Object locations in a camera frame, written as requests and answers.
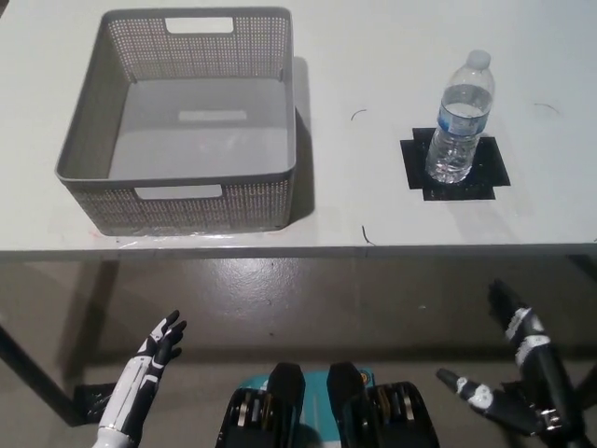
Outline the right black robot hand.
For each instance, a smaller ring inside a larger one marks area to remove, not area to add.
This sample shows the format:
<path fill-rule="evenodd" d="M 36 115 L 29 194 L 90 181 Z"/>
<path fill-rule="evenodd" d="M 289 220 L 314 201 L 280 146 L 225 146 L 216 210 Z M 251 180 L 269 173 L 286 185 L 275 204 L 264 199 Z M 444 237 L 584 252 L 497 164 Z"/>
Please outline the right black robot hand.
<path fill-rule="evenodd" d="M 475 413 L 521 435 L 582 438 L 586 427 L 574 388 L 537 313 L 501 280 L 490 284 L 488 301 L 514 348 L 519 390 L 492 389 L 446 369 L 437 371 L 439 381 Z"/>

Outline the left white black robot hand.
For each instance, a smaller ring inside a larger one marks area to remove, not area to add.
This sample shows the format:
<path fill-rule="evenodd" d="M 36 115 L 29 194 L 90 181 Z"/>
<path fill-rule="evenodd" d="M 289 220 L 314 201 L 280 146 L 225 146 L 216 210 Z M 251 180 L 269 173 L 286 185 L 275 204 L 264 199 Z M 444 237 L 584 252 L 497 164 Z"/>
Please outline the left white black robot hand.
<path fill-rule="evenodd" d="M 164 317 L 127 362 L 98 425 L 96 447 L 137 447 L 165 367 L 182 353 L 187 326 L 175 310 Z"/>

